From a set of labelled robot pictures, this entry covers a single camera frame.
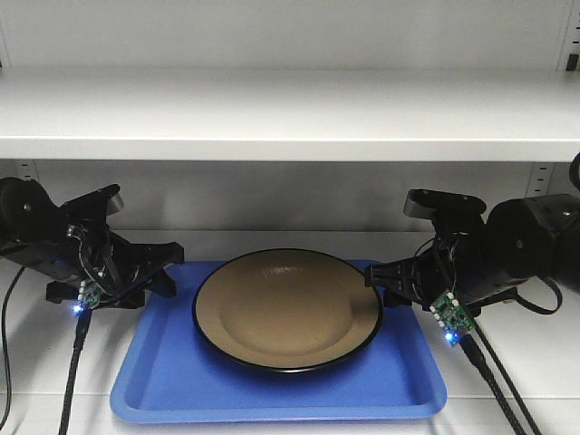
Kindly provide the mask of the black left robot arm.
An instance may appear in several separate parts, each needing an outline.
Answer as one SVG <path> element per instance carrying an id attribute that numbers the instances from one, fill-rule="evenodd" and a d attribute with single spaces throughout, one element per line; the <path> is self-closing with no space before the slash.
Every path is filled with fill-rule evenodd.
<path id="1" fill-rule="evenodd" d="M 120 186 L 94 190 L 55 205 L 35 180 L 1 181 L 1 256 L 51 278 L 46 299 L 75 301 L 82 310 L 136 309 L 145 293 L 177 294 L 166 267 L 184 260 L 176 243 L 131 243 L 108 216 L 122 208 Z"/>

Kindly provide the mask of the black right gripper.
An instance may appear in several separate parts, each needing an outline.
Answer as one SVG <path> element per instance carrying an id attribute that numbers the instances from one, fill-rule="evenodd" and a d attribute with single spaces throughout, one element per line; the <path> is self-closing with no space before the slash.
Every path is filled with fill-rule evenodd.
<path id="1" fill-rule="evenodd" d="M 484 254 L 485 224 L 481 215 L 433 212 L 430 220 L 435 240 L 419 256 L 417 266 L 413 259 L 407 258 L 365 268 L 366 286 L 388 288 L 382 293 L 385 308 L 419 304 L 412 295 L 392 291 L 409 290 L 419 278 L 420 294 L 428 303 L 442 293 L 452 292 L 471 314 L 478 316 L 482 307 L 504 300 L 505 292 L 521 284 L 519 279 L 493 265 Z"/>

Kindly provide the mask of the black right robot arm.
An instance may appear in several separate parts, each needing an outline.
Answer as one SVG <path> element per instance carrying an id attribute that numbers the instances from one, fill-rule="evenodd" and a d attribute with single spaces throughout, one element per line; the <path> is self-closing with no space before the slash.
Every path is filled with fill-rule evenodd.
<path id="1" fill-rule="evenodd" d="M 503 301 L 552 314 L 519 295 L 517 286 L 536 277 L 558 302 L 562 288 L 579 290 L 579 199 L 569 194 L 514 198 L 493 207 L 487 217 L 485 211 L 480 198 L 410 190 L 404 213 L 431 222 L 430 247 L 368 266 L 365 284 L 383 288 L 388 307 L 416 303 L 429 310 L 440 295 L 453 295 L 474 314 Z"/>

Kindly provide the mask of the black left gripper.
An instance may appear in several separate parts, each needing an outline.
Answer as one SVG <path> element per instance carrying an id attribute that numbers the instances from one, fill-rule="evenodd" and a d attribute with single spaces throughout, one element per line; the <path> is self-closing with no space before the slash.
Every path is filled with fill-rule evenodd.
<path id="1" fill-rule="evenodd" d="M 111 231 L 108 208 L 52 208 L 44 213 L 44 242 L 56 249 L 53 263 L 63 277 L 46 287 L 53 304 L 77 300 L 83 309 L 137 309 L 145 290 L 163 298 L 176 296 L 167 265 L 184 262 L 177 242 L 131 244 Z M 156 272 L 149 279 L 144 272 Z"/>

